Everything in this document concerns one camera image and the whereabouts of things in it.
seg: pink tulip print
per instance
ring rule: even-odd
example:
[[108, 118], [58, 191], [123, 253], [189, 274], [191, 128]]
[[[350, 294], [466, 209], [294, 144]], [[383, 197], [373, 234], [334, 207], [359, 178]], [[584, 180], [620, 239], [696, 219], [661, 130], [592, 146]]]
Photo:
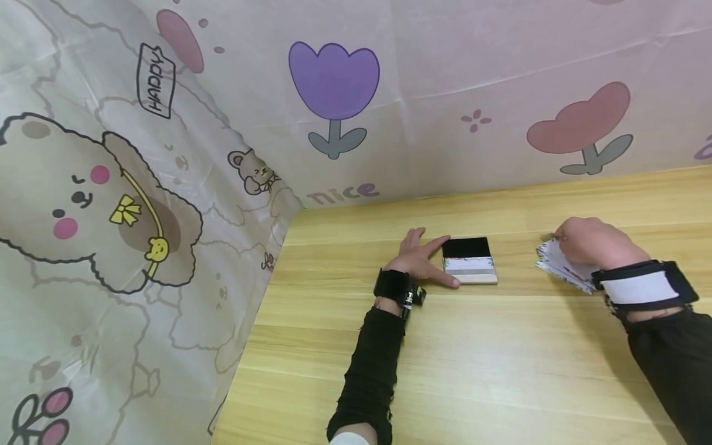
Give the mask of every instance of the pink tulip print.
[[380, 79], [375, 53], [368, 48], [351, 54], [338, 43], [327, 43], [319, 52], [304, 42], [289, 50], [289, 71], [304, 104], [329, 121], [326, 138], [309, 133], [309, 142], [329, 159], [338, 159], [366, 138], [365, 128], [341, 135], [341, 123], [362, 112], [373, 99]]
[[[69, 387], [61, 387], [47, 394], [47, 397], [40, 403], [37, 394], [30, 394], [25, 397], [15, 408], [12, 417], [13, 435], [8, 441], [8, 445], [27, 445], [30, 438], [37, 439], [37, 445], [61, 445], [69, 436], [69, 421], [67, 419], [55, 419], [69, 408], [74, 398], [74, 393]], [[35, 425], [41, 419], [54, 419], [44, 428], [42, 425]]]
[[537, 122], [527, 131], [527, 141], [540, 152], [560, 155], [581, 152], [583, 164], [561, 167], [565, 174], [599, 174], [603, 166], [628, 150], [633, 135], [613, 139], [600, 152], [596, 143], [620, 123], [630, 105], [630, 91], [623, 82], [611, 82], [589, 100], [564, 107], [554, 120]]

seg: wood grain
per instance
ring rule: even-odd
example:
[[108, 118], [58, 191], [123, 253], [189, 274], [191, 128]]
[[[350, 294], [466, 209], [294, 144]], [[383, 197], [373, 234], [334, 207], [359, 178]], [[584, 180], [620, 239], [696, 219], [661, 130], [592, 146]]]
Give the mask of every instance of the wood grain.
[[377, 269], [425, 226], [488, 236], [500, 283], [426, 287], [399, 361], [395, 444], [682, 444], [600, 297], [537, 269], [535, 247], [568, 216], [598, 216], [710, 295], [711, 194], [712, 166], [301, 212], [213, 443], [326, 443]]

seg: velcro strap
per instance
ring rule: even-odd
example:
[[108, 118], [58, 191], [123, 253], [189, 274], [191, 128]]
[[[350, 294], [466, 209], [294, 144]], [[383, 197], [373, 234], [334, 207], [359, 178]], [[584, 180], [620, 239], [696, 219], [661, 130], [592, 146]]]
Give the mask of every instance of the velcro strap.
[[658, 310], [693, 303], [699, 297], [675, 261], [656, 260], [593, 273], [597, 288], [622, 310]]
[[664, 271], [621, 280], [601, 281], [611, 301], [617, 305], [653, 303], [680, 296], [668, 282]]

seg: white wristband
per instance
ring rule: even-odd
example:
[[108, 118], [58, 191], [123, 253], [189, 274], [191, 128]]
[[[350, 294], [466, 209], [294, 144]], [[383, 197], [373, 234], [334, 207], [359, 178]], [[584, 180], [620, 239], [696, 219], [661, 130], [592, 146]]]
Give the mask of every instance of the white wristband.
[[670, 286], [664, 271], [622, 280], [601, 281], [611, 301], [618, 305], [653, 303], [680, 295]]

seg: pink dot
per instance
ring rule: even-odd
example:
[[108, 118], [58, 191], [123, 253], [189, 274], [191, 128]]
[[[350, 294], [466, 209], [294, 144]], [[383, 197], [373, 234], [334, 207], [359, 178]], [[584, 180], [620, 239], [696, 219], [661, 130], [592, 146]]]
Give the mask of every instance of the pink dot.
[[71, 389], [61, 388], [50, 394], [42, 404], [45, 414], [58, 414], [67, 409], [71, 402]]
[[94, 168], [91, 169], [89, 176], [94, 184], [106, 184], [109, 182], [111, 173], [109, 173], [109, 169], [103, 165], [95, 165]]
[[64, 419], [55, 420], [40, 434], [38, 445], [59, 445], [64, 442], [69, 433], [69, 422]]
[[79, 224], [74, 218], [62, 218], [54, 225], [54, 236], [58, 239], [69, 239], [77, 234]]

